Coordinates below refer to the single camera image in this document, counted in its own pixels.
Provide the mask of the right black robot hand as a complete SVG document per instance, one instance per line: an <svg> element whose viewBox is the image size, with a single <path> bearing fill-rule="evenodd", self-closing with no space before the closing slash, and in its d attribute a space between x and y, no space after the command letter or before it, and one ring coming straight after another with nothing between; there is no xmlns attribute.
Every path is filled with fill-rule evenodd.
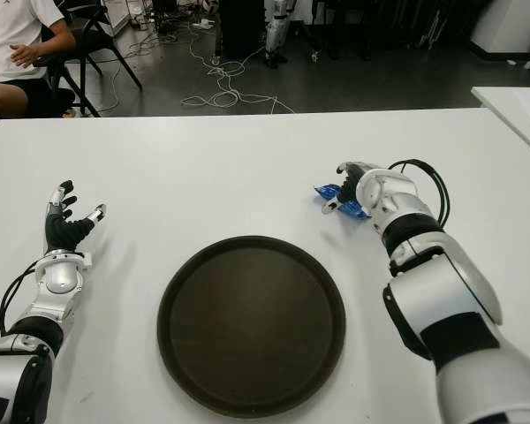
<svg viewBox="0 0 530 424"><path fill-rule="evenodd" d="M357 196L360 187L360 180L365 174L373 173L375 170L382 170L382 167L372 163L344 162L337 166L337 174L345 173L344 183L340 187L339 194L327 200L322 207L324 215L330 214L341 208L347 201L357 201L363 208L363 204Z"/></svg>

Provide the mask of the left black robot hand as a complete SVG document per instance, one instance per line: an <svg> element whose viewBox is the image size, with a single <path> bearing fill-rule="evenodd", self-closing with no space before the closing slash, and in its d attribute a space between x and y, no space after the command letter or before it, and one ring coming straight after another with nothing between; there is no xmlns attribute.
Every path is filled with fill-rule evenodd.
<svg viewBox="0 0 530 424"><path fill-rule="evenodd" d="M68 196L73 190L73 182L66 180L55 188L49 198L44 224L45 254L56 250L75 252L79 243L106 215L106 205L100 204L84 218L70 221L72 211L69 207L78 199L75 195Z"/></svg>

